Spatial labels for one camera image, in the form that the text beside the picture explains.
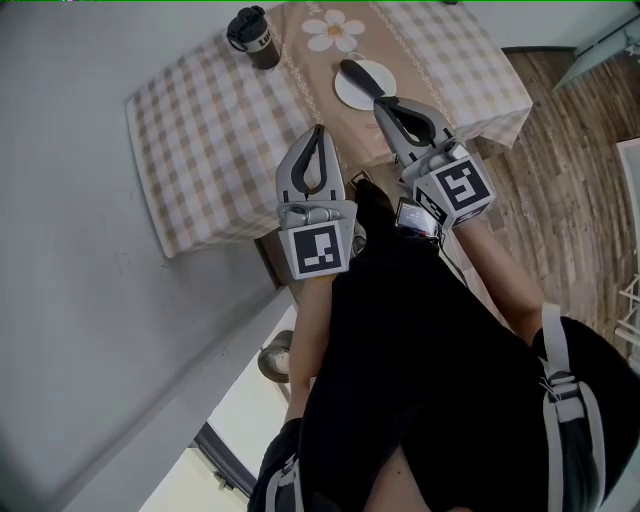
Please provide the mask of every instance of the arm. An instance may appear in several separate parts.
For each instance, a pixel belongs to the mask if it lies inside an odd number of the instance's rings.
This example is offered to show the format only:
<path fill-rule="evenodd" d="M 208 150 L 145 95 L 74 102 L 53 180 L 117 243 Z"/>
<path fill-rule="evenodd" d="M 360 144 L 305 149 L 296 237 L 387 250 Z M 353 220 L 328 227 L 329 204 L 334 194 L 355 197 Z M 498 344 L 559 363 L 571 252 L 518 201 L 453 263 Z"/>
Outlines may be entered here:
<path fill-rule="evenodd" d="M 320 370 L 329 343 L 334 277 L 307 279 L 304 282 L 289 350 L 291 399 L 285 422 L 302 417 L 311 391 L 310 380 Z"/>
<path fill-rule="evenodd" d="M 513 332 L 529 345 L 542 327 L 544 294 L 476 218 L 455 229 L 456 238 Z"/>

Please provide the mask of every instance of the travel mug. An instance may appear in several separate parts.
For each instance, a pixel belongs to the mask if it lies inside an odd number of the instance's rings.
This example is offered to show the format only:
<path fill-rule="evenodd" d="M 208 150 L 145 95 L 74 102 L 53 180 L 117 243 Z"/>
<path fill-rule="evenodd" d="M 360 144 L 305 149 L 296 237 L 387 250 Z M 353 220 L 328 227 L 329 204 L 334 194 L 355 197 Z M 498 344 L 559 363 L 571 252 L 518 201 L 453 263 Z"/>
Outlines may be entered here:
<path fill-rule="evenodd" d="M 271 69 L 280 60 L 264 19 L 264 9 L 257 5 L 240 9 L 229 23 L 227 39 L 236 50 L 249 55 L 258 69 Z"/>

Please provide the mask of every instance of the gray wall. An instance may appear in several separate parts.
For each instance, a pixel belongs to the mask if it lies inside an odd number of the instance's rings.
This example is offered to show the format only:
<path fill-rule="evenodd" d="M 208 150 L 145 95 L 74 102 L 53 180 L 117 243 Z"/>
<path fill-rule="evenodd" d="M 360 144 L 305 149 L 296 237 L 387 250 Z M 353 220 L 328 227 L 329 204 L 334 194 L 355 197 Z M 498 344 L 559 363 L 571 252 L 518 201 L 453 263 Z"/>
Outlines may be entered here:
<path fill-rule="evenodd" d="M 273 292 L 251 242 L 163 258 L 125 118 L 237 9 L 0 12 L 0 493 L 21 484 L 34 508 L 64 494 Z"/>

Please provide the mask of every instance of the floor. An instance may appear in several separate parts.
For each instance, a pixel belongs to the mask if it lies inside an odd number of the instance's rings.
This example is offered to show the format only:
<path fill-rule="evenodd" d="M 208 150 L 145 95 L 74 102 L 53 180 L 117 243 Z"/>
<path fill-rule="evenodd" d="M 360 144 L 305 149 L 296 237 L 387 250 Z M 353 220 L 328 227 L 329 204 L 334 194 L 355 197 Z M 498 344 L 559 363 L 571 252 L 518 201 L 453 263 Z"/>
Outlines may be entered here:
<path fill-rule="evenodd" d="M 637 256 L 615 143 L 640 135 L 640 65 L 617 57 L 554 92 L 573 62 L 571 53 L 508 58 L 534 107 L 512 149 L 483 139 L 469 144 L 480 153 L 497 192 L 485 220 L 540 280 L 550 301 L 624 352 L 613 335 L 624 305 L 617 292 L 637 272 Z M 397 171 L 383 166 L 371 174 L 397 197 Z M 495 312 L 464 253 L 454 246 L 470 288 Z M 277 235 L 265 237 L 263 247 L 280 280 L 291 283 Z M 299 287 L 293 283 L 294 294 Z"/>

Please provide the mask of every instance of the white wall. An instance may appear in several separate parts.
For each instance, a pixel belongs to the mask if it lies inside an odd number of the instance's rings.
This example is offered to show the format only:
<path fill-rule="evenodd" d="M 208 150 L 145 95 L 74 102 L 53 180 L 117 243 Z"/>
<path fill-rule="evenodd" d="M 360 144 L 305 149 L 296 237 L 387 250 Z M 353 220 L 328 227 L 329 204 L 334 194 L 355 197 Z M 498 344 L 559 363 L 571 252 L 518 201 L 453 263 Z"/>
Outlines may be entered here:
<path fill-rule="evenodd" d="M 250 242 L 163 258 L 125 118 L 238 8 L 0 11 L 0 500 L 21 510 L 64 495 L 274 290 Z"/>
<path fill-rule="evenodd" d="M 581 48 L 640 10 L 632 2 L 465 2 L 501 48 Z"/>
<path fill-rule="evenodd" d="M 293 331 L 296 317 L 297 308 L 291 306 L 263 346 L 281 331 Z M 242 465 L 258 478 L 264 454 L 284 423 L 287 405 L 278 385 L 260 372 L 256 353 L 207 421 Z"/>

